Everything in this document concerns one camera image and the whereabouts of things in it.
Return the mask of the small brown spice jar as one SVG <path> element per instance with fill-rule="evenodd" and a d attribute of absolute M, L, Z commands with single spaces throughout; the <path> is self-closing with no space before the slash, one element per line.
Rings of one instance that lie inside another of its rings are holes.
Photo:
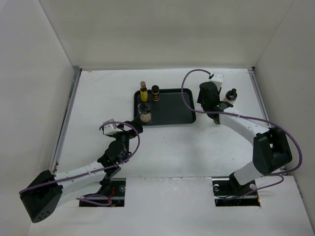
<path fill-rule="evenodd" d="M 152 100 L 154 102 L 159 101 L 159 86 L 157 85 L 152 86 Z"/>

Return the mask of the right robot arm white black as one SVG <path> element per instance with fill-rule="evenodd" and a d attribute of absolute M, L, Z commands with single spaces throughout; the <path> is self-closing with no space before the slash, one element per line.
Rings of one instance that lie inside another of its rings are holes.
<path fill-rule="evenodd" d="M 215 123 L 231 128 L 252 145 L 252 161 L 229 175 L 228 189 L 233 195 L 241 194 L 246 184 L 271 174 L 292 161 L 286 134 L 277 127 L 260 125 L 241 118 L 231 102 L 220 100 L 220 92 L 213 82 L 199 85 L 199 103 Z"/>

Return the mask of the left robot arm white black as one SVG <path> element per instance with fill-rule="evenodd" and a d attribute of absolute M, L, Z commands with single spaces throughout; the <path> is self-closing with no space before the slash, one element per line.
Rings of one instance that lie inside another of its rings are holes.
<path fill-rule="evenodd" d="M 87 196 L 105 196 L 110 192 L 111 178 L 135 155 L 129 150 L 130 140 L 140 139 L 143 127 L 140 118 L 136 117 L 125 122 L 111 119 L 99 129 L 114 139 L 100 158 L 64 173 L 45 170 L 19 192 L 32 223 L 43 221 L 56 208 L 74 199 L 85 202 Z"/>

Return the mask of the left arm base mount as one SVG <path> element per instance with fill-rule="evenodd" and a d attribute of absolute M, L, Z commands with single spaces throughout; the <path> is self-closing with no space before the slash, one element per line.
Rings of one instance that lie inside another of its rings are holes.
<path fill-rule="evenodd" d="M 124 207 L 126 179 L 113 178 L 97 193 L 89 194 L 79 201 L 79 207 Z"/>

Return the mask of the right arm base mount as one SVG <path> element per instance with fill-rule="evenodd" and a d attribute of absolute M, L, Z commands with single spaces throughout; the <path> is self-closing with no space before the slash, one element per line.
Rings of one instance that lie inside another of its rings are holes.
<path fill-rule="evenodd" d="M 259 207 L 260 199 L 253 180 L 246 185 L 233 189 L 228 178 L 213 178 L 213 193 L 217 207 Z"/>

